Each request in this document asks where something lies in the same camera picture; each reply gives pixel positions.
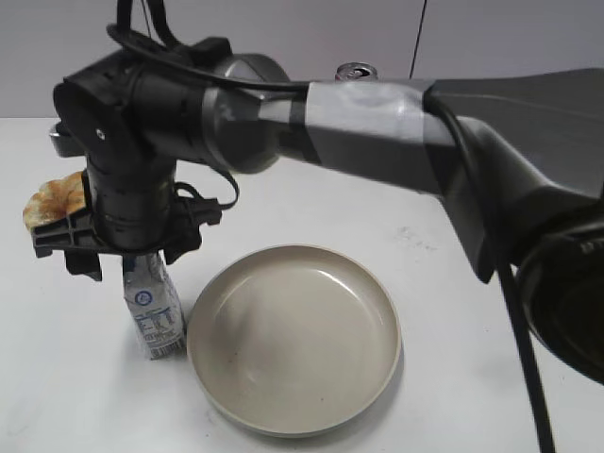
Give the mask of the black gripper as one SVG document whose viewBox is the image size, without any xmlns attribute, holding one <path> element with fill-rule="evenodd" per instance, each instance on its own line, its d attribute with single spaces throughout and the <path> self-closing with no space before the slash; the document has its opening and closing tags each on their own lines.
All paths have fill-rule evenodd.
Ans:
<svg viewBox="0 0 604 453">
<path fill-rule="evenodd" d="M 180 196 L 189 190 L 175 182 L 173 170 L 82 177 L 86 206 L 45 226 L 32 229 L 37 257 L 64 251 L 72 276 L 102 280 L 99 254 L 145 255 L 163 250 L 166 264 L 202 244 L 199 227 L 217 225 L 222 209 L 214 198 Z"/>
</svg>

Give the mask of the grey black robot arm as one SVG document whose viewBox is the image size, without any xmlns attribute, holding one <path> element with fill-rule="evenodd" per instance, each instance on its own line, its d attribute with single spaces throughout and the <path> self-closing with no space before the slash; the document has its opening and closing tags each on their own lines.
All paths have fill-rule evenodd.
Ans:
<svg viewBox="0 0 604 453">
<path fill-rule="evenodd" d="M 255 174 L 284 157 L 439 198 L 475 275 L 518 269 L 533 334 L 603 379 L 603 72 L 513 78 L 293 82 L 224 38 L 118 51 L 63 79 L 59 155 L 84 157 L 85 207 L 32 230 L 74 275 L 99 256 L 197 249 L 223 206 L 182 196 L 176 164 Z"/>
</svg>

